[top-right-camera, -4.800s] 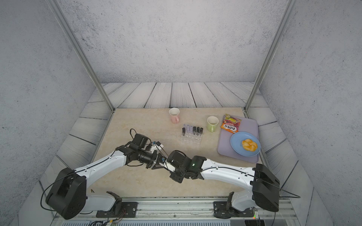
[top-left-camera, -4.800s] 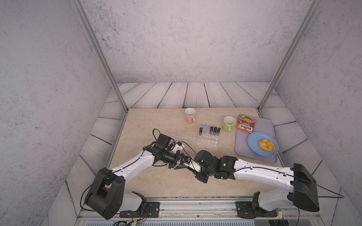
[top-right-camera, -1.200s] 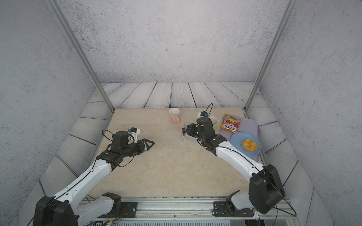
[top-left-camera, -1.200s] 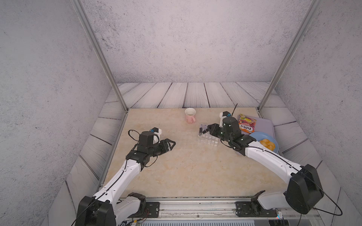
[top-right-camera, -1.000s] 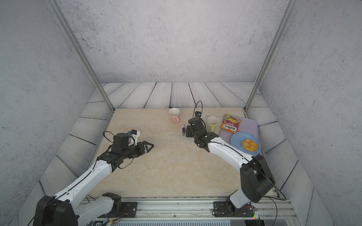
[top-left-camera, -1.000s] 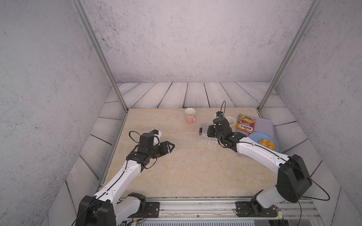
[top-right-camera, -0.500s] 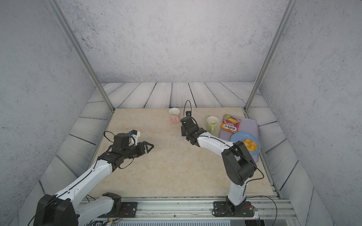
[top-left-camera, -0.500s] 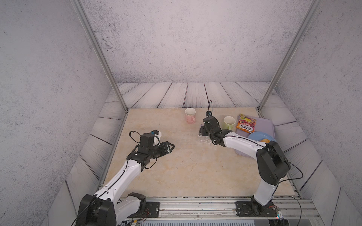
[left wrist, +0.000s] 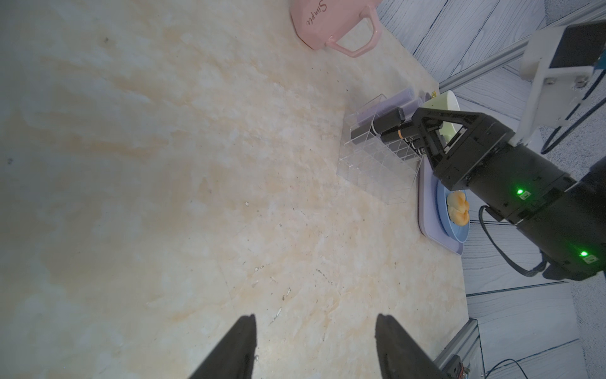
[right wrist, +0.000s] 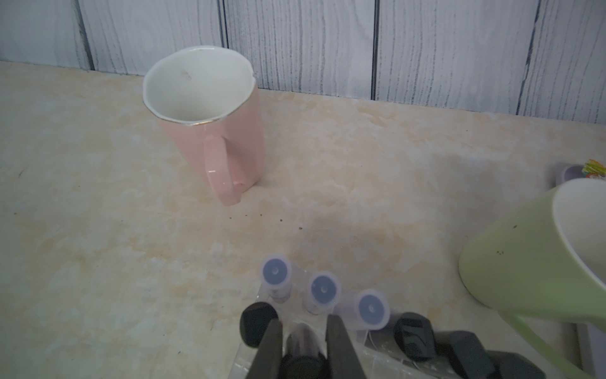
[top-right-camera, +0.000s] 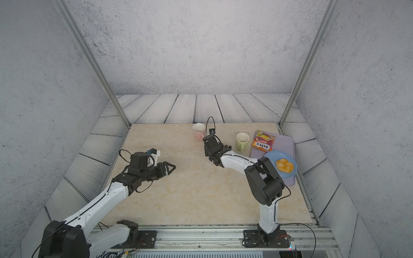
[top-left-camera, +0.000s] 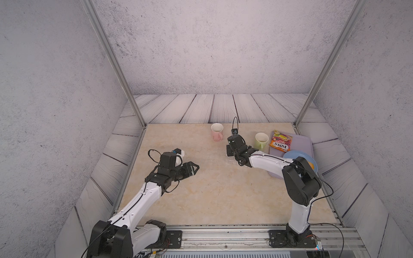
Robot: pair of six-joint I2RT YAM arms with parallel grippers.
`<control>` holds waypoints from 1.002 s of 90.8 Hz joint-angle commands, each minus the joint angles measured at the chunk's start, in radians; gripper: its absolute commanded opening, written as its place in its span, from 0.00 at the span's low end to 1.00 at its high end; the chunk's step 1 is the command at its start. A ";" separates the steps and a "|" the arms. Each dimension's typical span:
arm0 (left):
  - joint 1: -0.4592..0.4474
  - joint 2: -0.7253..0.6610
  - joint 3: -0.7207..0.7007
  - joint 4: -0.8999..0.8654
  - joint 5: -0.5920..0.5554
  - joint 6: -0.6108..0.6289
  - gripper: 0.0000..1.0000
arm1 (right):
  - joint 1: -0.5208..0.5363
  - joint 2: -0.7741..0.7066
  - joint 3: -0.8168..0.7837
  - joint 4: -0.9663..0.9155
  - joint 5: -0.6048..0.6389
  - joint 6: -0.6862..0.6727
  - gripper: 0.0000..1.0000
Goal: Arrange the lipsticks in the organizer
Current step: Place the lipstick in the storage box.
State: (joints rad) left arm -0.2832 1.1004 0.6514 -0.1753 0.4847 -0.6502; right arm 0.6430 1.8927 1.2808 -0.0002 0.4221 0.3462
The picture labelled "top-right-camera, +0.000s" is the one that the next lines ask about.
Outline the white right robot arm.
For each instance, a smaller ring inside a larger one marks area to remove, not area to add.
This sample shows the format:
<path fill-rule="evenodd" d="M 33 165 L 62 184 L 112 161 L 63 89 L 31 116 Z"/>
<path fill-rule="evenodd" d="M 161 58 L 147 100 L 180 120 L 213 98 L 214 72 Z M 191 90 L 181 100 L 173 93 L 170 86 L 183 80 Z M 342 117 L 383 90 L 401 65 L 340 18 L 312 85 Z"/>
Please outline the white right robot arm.
<path fill-rule="evenodd" d="M 270 159 L 252 159 L 239 155 L 214 134 L 205 136 L 203 142 L 205 156 L 215 166 L 233 169 L 246 176 L 251 193 L 260 204 L 258 233 L 263 239 L 271 241 L 284 235 L 277 212 L 286 186 Z"/>

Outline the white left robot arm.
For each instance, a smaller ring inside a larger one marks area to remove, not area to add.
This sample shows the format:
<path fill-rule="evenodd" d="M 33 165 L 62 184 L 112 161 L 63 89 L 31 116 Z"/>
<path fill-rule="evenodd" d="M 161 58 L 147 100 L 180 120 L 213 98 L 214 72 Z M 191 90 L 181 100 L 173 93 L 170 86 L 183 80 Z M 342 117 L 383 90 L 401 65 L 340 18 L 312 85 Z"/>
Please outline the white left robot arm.
<path fill-rule="evenodd" d="M 153 247 L 156 232 L 140 232 L 133 221 L 120 220 L 96 234 L 92 230 L 143 182 L 153 183 L 176 169 L 167 161 L 158 162 L 159 156 L 160 151 L 154 148 L 131 154 L 129 164 L 92 201 L 65 220 L 54 220 L 45 227 L 33 254 L 40 258 L 94 258 L 111 248 L 136 251 Z"/>

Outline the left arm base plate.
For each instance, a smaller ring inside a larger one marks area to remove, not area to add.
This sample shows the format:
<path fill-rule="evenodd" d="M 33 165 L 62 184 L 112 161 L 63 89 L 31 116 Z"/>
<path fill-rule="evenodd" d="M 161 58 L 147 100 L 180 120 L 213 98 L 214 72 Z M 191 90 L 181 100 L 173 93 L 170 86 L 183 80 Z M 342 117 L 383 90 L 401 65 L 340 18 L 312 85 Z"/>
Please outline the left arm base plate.
<path fill-rule="evenodd" d="M 112 249 L 153 249 L 157 233 L 157 231 L 134 231 L 125 242 L 115 245 Z"/>

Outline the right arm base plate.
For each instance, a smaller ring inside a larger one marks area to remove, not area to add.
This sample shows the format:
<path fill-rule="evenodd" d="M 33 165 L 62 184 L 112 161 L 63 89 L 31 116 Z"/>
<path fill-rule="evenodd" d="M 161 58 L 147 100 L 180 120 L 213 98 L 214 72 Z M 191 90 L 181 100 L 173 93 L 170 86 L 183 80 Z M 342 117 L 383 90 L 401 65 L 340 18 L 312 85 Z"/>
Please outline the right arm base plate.
<path fill-rule="evenodd" d="M 285 230 L 276 230 L 270 234 L 262 230 L 244 230 L 242 246 L 246 248 L 291 248 L 291 243 Z"/>

